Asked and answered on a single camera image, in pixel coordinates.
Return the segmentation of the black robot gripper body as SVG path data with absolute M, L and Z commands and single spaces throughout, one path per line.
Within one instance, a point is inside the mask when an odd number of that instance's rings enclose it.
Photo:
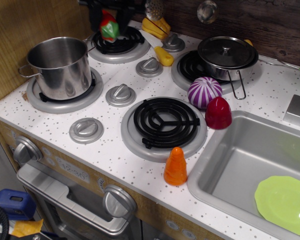
M 145 12 L 145 0 L 79 0 L 80 5 L 89 7 L 98 6 L 102 9 L 133 10 L 136 13 Z

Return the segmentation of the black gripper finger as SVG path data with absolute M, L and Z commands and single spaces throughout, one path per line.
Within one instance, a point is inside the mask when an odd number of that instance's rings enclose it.
M 100 5 L 91 5 L 89 8 L 89 22 L 90 28 L 93 32 L 99 30 L 100 23 L 102 21 L 102 8 Z
M 134 14 L 135 11 L 131 8 L 120 9 L 117 11 L 116 21 L 119 26 L 120 34 L 123 34 L 126 31 L 126 28 Z

